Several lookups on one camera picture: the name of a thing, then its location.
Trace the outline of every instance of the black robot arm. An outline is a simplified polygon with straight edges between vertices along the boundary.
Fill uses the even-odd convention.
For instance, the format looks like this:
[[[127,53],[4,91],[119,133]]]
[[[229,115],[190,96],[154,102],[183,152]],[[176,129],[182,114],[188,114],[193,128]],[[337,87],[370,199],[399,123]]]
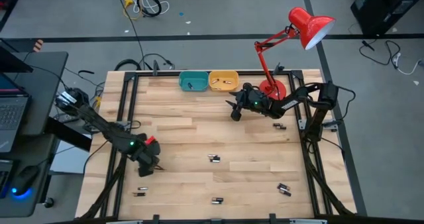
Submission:
[[[56,98],[56,106],[63,112],[78,116],[103,134],[119,152],[130,160],[140,164],[138,173],[141,177],[152,174],[159,163],[156,155],[160,154],[160,145],[157,141],[146,144],[145,134],[134,135],[125,131],[125,127],[108,122],[102,118],[88,104],[88,96],[78,88],[70,88]]]
[[[312,100],[309,95],[314,91],[319,91],[317,101]],[[305,132],[302,135],[309,141],[317,142],[321,140],[325,115],[336,106],[338,93],[339,88],[332,82],[325,84],[311,83],[297,88],[282,100],[275,100],[266,96],[252,84],[245,83],[242,90],[230,92],[231,95],[236,97],[236,103],[226,102],[233,107],[231,118],[234,121],[240,121],[242,109],[248,109],[272,119],[279,119],[289,109],[299,103],[306,102],[316,110],[312,118],[307,120]]]

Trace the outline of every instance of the laptop keyboard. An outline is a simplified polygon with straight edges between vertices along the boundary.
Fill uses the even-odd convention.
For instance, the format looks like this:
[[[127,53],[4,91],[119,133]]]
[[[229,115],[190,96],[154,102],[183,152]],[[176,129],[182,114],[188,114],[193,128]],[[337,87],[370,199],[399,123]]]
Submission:
[[[0,105],[0,130],[16,129],[23,109],[23,105]]]

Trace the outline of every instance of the plastic bin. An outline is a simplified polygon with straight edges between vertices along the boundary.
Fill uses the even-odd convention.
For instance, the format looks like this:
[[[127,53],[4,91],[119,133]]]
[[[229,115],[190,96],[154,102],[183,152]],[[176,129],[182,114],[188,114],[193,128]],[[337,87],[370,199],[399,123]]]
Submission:
[[[212,71],[209,85],[212,91],[234,91],[239,86],[239,74],[233,70]]]
[[[206,91],[208,77],[209,74],[204,71],[182,71],[180,72],[180,87],[183,91]]]

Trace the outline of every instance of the computer mouse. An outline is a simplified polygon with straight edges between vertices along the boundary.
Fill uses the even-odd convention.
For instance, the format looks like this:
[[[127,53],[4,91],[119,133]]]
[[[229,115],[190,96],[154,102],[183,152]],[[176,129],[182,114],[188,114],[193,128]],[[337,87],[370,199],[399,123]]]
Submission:
[[[28,191],[38,174],[38,166],[27,166],[13,180],[12,193],[20,196]]]

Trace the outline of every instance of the teal bin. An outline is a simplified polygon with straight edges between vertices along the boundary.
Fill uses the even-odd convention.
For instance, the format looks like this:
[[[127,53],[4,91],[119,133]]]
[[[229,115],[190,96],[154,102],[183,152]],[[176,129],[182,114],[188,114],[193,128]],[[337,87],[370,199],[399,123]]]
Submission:
[[[206,91],[209,74],[203,71],[180,72],[180,87],[183,91]]]

